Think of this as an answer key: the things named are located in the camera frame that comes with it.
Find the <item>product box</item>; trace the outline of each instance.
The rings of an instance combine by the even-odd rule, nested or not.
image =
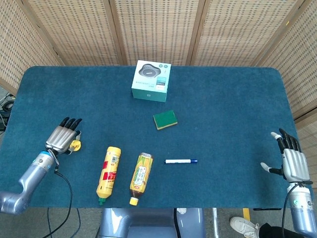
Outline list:
[[[139,60],[135,69],[134,98],[166,102],[171,64]]]

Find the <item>small yellow object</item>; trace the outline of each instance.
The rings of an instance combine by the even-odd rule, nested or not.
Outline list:
[[[138,201],[139,201],[138,198],[131,197],[130,198],[130,205],[136,206],[136,205],[138,205]]]
[[[248,208],[243,208],[243,218],[250,221],[250,212]]]
[[[73,140],[70,144],[70,147],[74,147],[74,151],[78,151],[81,148],[80,140]]]

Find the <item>mustard bottle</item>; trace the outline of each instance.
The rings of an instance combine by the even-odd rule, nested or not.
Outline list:
[[[153,159],[153,156],[147,153],[141,153],[139,155],[137,165],[135,167],[135,171],[130,183],[130,192],[132,195],[130,199],[130,204],[133,206],[136,206],[138,204],[139,197],[142,196],[145,191]]]
[[[99,185],[97,187],[97,195],[99,197],[99,204],[103,205],[112,193],[115,176],[119,164],[121,150],[117,147],[108,147],[106,157],[101,171]]]

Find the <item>scrubbing sponge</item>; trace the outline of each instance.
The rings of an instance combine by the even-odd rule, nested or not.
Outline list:
[[[173,110],[167,111],[165,113],[155,114],[153,118],[158,130],[177,124],[177,119]]]

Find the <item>white thumb tip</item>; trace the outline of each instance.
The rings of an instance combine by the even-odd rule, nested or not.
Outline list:
[[[270,167],[267,166],[266,163],[261,162],[261,166],[262,166],[262,168],[263,168],[265,171],[269,172]]]
[[[271,135],[274,137],[275,140],[277,140],[278,138],[282,138],[281,135],[275,133],[275,132],[271,132]]]

